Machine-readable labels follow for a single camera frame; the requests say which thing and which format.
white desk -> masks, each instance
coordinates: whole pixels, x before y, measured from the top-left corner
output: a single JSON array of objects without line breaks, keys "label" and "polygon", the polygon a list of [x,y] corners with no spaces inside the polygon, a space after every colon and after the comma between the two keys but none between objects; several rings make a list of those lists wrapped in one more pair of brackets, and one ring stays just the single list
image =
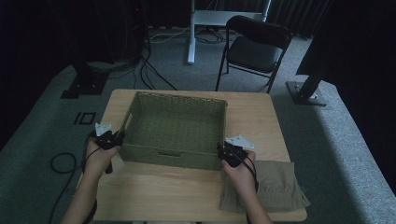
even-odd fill
[{"label": "white desk", "polygon": [[191,36],[189,46],[188,63],[195,62],[195,25],[220,25],[224,26],[231,17],[242,15],[258,21],[265,21],[271,0],[264,6],[263,12],[233,12],[233,11],[210,11],[195,10],[195,0],[191,0]]}]

chair seat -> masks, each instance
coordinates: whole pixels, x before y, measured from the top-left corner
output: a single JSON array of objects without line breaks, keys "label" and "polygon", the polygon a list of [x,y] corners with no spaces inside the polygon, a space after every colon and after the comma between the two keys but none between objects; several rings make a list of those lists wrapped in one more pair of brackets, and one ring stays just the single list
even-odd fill
[{"label": "chair seat", "polygon": [[229,63],[259,70],[264,73],[274,71],[281,49],[269,45],[254,43],[238,36],[227,54]]}]

chair backrest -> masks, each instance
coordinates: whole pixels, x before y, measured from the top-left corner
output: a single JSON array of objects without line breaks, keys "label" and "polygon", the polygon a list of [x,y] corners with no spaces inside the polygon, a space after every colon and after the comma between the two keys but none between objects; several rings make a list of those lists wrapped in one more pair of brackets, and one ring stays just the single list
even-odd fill
[{"label": "chair backrest", "polygon": [[227,30],[234,30],[251,41],[287,49],[291,32],[283,26],[257,21],[245,16],[233,16],[227,21]]}]

person's left hand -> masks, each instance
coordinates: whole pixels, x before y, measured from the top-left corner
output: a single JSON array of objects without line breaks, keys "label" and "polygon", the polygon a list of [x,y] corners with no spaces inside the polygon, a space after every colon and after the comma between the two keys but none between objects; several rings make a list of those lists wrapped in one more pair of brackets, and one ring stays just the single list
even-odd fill
[{"label": "person's left hand", "polygon": [[108,150],[100,148],[99,150],[95,151],[98,148],[99,146],[95,143],[95,139],[90,138],[88,140],[86,155],[88,157],[91,153],[92,154],[85,163],[84,174],[100,178],[102,173],[110,164],[111,158],[113,158],[120,151],[120,147],[116,146]]}]

white tag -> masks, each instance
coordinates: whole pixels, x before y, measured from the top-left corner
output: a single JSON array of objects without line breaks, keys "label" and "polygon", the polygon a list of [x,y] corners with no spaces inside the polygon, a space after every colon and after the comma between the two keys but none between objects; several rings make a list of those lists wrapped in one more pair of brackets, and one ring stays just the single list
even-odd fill
[{"label": "white tag", "polygon": [[250,143],[246,138],[244,138],[241,134],[236,137],[226,138],[225,141],[238,147],[254,148],[254,145]]},{"label": "white tag", "polygon": [[96,130],[96,136],[101,136],[102,134],[106,133],[107,131],[111,130],[111,124],[109,125],[102,125],[95,123],[95,130]]}]

